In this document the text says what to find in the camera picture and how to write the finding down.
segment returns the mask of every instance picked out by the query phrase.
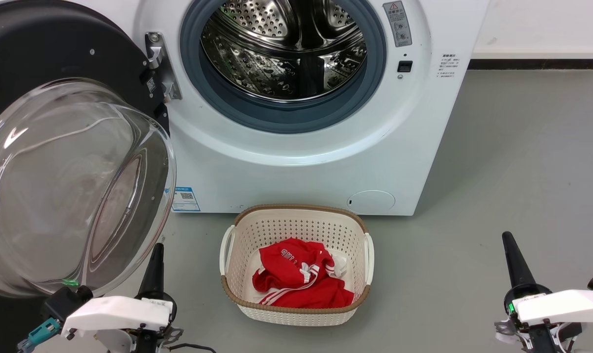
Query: red clothing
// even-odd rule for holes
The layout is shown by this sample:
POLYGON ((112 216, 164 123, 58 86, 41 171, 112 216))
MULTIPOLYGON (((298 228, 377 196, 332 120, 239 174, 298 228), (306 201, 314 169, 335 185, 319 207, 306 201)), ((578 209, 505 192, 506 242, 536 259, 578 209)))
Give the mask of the red clothing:
POLYGON ((325 246, 286 239, 259 250, 262 262, 253 275, 257 291, 274 291, 259 303, 289 308, 341 308, 353 302, 353 293, 335 277, 334 258, 325 246))

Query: green led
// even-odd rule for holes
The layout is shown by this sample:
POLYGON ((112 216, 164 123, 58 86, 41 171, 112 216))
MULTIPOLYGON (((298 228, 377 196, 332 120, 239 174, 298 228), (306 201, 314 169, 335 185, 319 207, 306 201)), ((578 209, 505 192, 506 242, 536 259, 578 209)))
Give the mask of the green led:
POLYGON ((69 286, 69 287, 77 287, 78 286, 78 282, 73 280, 73 279, 64 279, 63 280, 63 285, 64 286, 69 286))

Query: laundry basket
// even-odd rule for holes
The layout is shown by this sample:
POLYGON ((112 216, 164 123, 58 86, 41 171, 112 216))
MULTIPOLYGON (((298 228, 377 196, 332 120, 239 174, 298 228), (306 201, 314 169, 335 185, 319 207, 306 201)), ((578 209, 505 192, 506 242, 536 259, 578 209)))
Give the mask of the laundry basket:
POLYGON ((227 229, 220 247, 222 286, 248 317, 293 326, 344 324, 370 290, 375 253, 363 221, 346 210, 310 205, 260 205, 242 212, 227 229), (288 238, 316 241, 346 257, 345 288, 355 293, 343 308, 300 309, 252 302, 252 275, 261 261, 259 248, 288 238))

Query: gray floor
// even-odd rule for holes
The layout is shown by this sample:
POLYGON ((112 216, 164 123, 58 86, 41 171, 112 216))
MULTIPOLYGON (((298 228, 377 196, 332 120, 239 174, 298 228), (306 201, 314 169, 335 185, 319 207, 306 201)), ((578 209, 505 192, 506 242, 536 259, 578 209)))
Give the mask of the gray floor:
MULTIPOLYGON (((220 238, 233 215, 175 215, 166 288, 182 342, 228 352, 514 353, 494 339, 509 288, 500 234, 514 233, 538 282, 584 289, 593 276, 593 72, 468 72, 419 209, 366 217, 370 297, 347 324, 247 319, 222 291, 220 238)), ((141 273, 115 290, 137 291, 141 273)), ((576 347, 593 351, 593 326, 576 347)), ((93 339, 45 352, 101 352, 93 339)))

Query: door hinge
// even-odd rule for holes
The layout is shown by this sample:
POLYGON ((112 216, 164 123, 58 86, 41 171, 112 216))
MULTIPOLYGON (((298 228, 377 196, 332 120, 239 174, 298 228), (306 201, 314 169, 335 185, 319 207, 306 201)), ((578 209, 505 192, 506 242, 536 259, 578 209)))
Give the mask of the door hinge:
POLYGON ((149 58, 148 67, 157 70, 161 77, 164 103, 181 99, 177 76, 172 68, 163 34, 146 32, 146 53, 149 58))

